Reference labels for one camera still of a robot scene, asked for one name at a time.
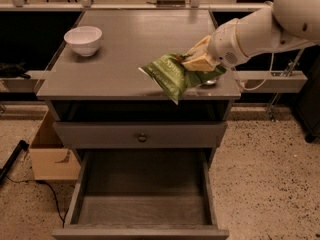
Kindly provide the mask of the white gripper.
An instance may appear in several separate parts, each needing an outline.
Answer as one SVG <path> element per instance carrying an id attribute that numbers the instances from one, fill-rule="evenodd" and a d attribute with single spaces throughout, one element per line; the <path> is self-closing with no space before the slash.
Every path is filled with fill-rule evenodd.
<path id="1" fill-rule="evenodd" d="M 188 71 L 210 72 L 220 63 L 226 68 L 246 63 L 249 57 L 238 44 L 237 23 L 238 19 L 230 20 L 220 25 L 211 36 L 201 39 L 186 53 L 182 65 Z"/>

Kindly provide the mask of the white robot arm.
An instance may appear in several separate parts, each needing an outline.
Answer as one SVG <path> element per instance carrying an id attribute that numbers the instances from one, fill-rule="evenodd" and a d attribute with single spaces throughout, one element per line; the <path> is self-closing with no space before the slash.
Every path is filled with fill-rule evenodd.
<path id="1" fill-rule="evenodd" d="M 243 18 L 220 25 L 184 56 L 189 71 L 232 68 L 264 53 L 320 43 L 320 0 L 273 0 Z"/>

